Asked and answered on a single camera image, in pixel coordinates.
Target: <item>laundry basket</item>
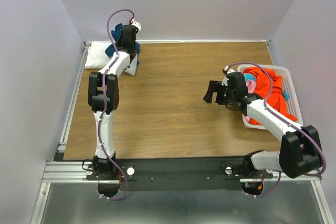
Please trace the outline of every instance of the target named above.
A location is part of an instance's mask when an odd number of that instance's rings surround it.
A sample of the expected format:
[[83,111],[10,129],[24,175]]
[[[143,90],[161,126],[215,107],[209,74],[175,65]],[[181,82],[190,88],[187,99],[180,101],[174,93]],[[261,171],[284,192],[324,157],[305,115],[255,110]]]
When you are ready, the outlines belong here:
[[[287,112],[291,115],[294,115],[297,118],[296,120],[297,123],[303,124],[299,102],[296,97],[293,81],[292,81],[292,78],[290,76],[288,69],[283,68],[283,67],[273,66],[273,65],[260,65],[260,66],[263,68],[272,69],[275,71],[276,75],[282,76],[282,89],[286,90],[286,92],[290,95],[289,100],[286,102]],[[238,67],[238,71],[244,72],[246,68],[250,68],[250,67],[254,67],[254,66],[243,64]],[[243,117],[243,122],[244,122],[245,127],[265,130],[265,127],[263,127],[262,125],[249,124],[243,114],[242,114],[242,117]]]

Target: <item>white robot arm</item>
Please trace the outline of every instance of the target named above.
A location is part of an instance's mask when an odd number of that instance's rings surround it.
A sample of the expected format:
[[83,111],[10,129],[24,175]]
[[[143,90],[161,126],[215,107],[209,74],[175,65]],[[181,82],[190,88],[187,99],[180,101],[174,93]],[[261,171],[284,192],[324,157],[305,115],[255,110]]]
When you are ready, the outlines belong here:
[[[105,151],[112,158],[115,155],[113,146],[113,115],[119,105],[118,79],[123,71],[134,76],[138,66],[135,39],[139,30],[139,23],[124,25],[121,37],[116,43],[118,53],[114,53],[111,60],[99,72],[92,72],[89,76],[88,102],[92,108],[96,121],[97,147],[95,157],[106,160]],[[105,107],[102,87],[102,79],[105,76],[107,106]]]
[[233,105],[236,110],[257,120],[281,143],[280,152],[257,151],[246,155],[243,169],[247,176],[255,175],[259,170],[271,169],[296,178],[321,166],[325,170],[319,135],[314,127],[303,127],[289,120],[270,106],[265,106],[265,101],[259,95],[249,94],[241,72],[228,68],[223,72],[224,80],[210,81],[203,100],[211,103],[213,93],[217,93],[216,103]]
[[[117,57],[117,54],[114,53],[109,63],[99,71],[102,75],[108,69],[108,66],[111,65],[112,62],[116,59],[116,57]],[[113,64],[113,66],[110,69],[108,69],[106,75],[107,76],[112,75],[112,76],[115,76],[117,79],[119,79],[121,73],[125,71],[129,73],[130,75],[135,76],[135,73],[137,71],[137,63],[138,63],[137,55],[131,61],[130,54],[128,54],[127,52],[119,52],[118,59]],[[98,137],[98,122],[100,120],[101,113],[102,113],[101,111],[93,112],[95,116],[94,119],[96,120],[96,128],[97,128],[96,156],[98,156],[99,158],[105,158],[106,155],[101,148],[101,144],[99,142],[99,137]],[[112,157],[115,154],[115,149],[113,145],[113,115],[114,115],[114,110],[112,110],[109,114],[104,115],[102,122],[101,122],[101,126],[100,126],[101,139],[110,157]]]

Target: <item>orange clothing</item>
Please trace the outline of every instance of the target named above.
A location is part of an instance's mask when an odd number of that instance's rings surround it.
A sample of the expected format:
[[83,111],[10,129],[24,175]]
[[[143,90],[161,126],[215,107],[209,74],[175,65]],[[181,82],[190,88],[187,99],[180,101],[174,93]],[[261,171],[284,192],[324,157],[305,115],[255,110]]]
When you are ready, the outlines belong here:
[[[284,99],[284,96],[282,95],[282,76],[277,76],[274,70],[270,70],[267,68],[265,68],[265,70],[273,81],[272,94],[267,99],[267,103],[288,119],[296,121],[297,118],[295,116],[287,113],[286,101]],[[265,99],[270,89],[270,83],[267,75],[262,72],[260,68],[257,67],[246,68],[244,70],[244,73],[251,73],[256,77],[257,85],[254,92]],[[258,123],[254,119],[250,119],[248,123],[260,125],[260,123]]]

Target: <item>blue cloth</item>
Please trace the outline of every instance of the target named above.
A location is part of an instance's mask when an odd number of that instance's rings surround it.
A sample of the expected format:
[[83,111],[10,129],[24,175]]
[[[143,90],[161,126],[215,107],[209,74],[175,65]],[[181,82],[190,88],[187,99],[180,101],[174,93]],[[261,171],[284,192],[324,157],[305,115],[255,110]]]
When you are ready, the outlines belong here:
[[[116,25],[116,27],[114,28],[114,31],[111,31],[111,35],[114,38],[115,41],[117,41],[120,36],[121,36],[121,30],[123,28],[123,24],[119,23]],[[137,47],[137,54],[139,55],[140,53],[140,44],[139,43],[135,43],[135,46]],[[114,54],[115,50],[113,45],[109,45],[109,47],[105,50],[105,54],[109,57],[112,58],[113,54]]]
[[251,73],[245,73],[244,78],[245,78],[245,82],[248,81],[248,80],[256,81],[256,78]]
[[285,101],[288,102],[288,100],[290,98],[290,94],[287,93],[286,90],[283,90],[282,95],[283,95],[283,98],[285,99]]

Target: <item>wooden table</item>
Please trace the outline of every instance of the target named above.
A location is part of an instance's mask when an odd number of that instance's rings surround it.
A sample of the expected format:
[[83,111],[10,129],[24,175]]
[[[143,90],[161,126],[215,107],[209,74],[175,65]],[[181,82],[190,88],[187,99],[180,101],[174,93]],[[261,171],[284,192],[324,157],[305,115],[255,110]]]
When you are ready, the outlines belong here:
[[[135,77],[119,79],[120,103],[114,117],[118,158],[245,155],[277,151],[279,142],[265,130],[247,129],[241,113],[203,96],[210,80],[234,62],[272,64],[264,42],[142,44]],[[88,106],[84,70],[64,159],[92,158],[96,125]]]

